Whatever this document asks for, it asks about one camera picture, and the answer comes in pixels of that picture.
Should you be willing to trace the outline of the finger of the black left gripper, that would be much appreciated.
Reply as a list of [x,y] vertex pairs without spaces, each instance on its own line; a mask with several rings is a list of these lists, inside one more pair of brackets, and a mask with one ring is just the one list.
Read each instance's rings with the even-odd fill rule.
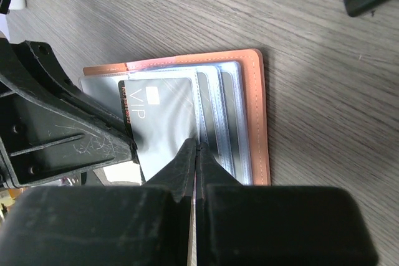
[[1,184],[24,188],[137,161],[121,119],[68,78],[49,44],[1,39]]

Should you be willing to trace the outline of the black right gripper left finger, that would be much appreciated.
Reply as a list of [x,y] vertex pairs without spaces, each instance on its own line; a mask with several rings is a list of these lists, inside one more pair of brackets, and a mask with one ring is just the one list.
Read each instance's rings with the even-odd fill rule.
[[38,186],[1,228],[2,265],[186,265],[194,141],[141,186]]

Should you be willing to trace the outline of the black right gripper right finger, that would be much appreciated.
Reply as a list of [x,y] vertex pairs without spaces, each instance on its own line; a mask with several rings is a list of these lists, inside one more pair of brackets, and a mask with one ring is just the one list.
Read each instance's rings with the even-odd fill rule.
[[248,186],[214,159],[196,160],[199,265],[376,265],[355,199],[331,186]]

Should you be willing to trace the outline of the black VIP credit card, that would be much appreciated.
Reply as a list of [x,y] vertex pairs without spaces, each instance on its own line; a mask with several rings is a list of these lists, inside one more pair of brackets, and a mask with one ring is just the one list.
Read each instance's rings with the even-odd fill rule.
[[200,113],[190,78],[145,78],[118,83],[123,120],[148,181],[174,159],[188,138],[198,138]]

